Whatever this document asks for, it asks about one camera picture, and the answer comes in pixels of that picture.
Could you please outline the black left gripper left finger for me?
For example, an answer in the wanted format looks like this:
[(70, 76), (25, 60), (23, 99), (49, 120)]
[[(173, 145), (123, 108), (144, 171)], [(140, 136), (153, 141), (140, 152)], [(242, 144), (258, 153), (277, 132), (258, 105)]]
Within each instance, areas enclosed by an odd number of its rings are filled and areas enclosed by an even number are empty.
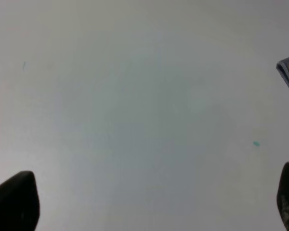
[(39, 196), (32, 171), (20, 171), (0, 184), (0, 231), (34, 231), (39, 216)]

